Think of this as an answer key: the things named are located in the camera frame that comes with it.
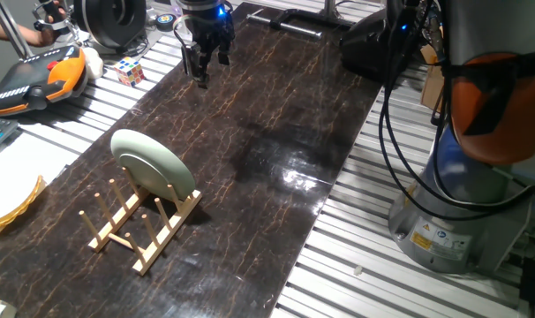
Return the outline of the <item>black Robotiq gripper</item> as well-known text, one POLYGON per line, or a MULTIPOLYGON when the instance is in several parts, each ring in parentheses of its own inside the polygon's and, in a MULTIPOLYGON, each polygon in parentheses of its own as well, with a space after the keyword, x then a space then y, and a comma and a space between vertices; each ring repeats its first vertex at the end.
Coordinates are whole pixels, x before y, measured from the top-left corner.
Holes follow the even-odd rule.
POLYGON ((219 64, 230 64, 231 45, 236 36, 232 3, 226 0, 177 0, 177 5, 188 16, 187 26, 196 41, 182 45, 185 73, 198 87, 207 88, 207 56, 202 54, 201 48, 205 51, 218 49, 219 64))

